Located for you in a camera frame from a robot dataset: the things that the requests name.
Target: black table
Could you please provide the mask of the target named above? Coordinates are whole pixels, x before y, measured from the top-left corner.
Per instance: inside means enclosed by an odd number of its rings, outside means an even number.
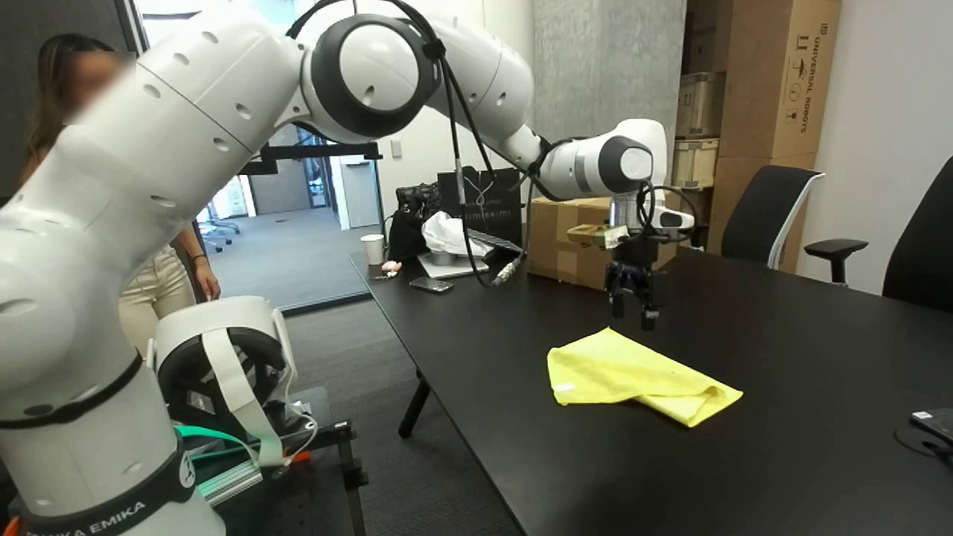
[[[642,404],[553,402],[544,352],[611,322],[599,292],[372,294],[524,532],[953,532],[953,469],[901,446],[911,407],[953,404],[953,316],[679,252],[667,337],[646,343],[743,391],[687,431]]]

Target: white wall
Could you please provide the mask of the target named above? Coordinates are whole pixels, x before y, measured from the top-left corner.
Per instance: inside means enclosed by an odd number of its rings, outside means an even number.
[[[416,9],[436,9],[454,15],[463,23],[481,27],[496,41],[508,45],[527,63],[532,63],[532,18],[529,0],[411,0]],[[457,127],[462,164],[481,170],[474,136]],[[433,181],[436,172],[451,170],[448,124],[439,112],[422,111],[404,131],[386,136],[381,146],[381,203],[384,216],[395,209],[395,187]]]
[[[953,155],[950,0],[841,0],[833,76],[819,148],[819,185],[804,245],[867,239],[849,285],[880,292],[900,231],[937,166]],[[801,273],[828,265],[801,255]]]

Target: person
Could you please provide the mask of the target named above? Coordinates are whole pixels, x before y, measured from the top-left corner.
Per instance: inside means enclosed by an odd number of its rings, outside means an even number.
[[[39,99],[36,99],[36,117],[31,117],[31,134],[24,148],[24,181],[36,172],[42,157],[57,142],[58,131],[69,124],[69,59],[76,57],[118,57],[115,48],[110,48],[100,38],[79,36],[79,33],[58,33],[49,36],[39,48]],[[209,265],[206,248],[192,225],[182,228],[171,240],[188,263],[192,265],[195,285],[206,301],[221,297],[221,283]],[[188,267],[182,265],[182,255],[165,245],[151,258],[145,258],[128,280],[118,297],[118,322],[128,337],[128,343],[145,358],[148,337],[155,324],[176,313],[195,303],[195,292],[191,283]]]

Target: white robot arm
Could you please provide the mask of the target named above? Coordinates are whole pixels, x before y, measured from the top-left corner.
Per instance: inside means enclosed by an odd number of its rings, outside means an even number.
[[[451,112],[439,90],[451,64],[477,131],[544,194],[611,194],[633,228],[630,198],[667,179],[658,123],[548,146],[527,127],[532,81],[515,53],[404,2],[359,9],[314,9],[296,38],[232,2],[198,15],[130,64],[128,120],[70,123],[0,210],[0,456],[31,532],[224,532],[191,495],[115,297],[279,124],[377,140],[425,103]]]

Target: black chair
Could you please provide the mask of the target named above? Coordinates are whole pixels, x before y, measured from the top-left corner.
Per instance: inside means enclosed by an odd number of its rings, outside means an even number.
[[[785,234],[815,179],[821,172],[801,166],[764,164],[757,170],[725,219],[721,255],[764,263],[777,271]]]
[[[836,240],[819,245],[836,252],[836,258],[831,258],[831,271],[833,265],[838,265],[841,276],[841,258],[867,240],[844,240],[844,248],[836,248]],[[914,216],[908,219],[889,252],[885,297],[953,313],[953,157],[931,179]]]

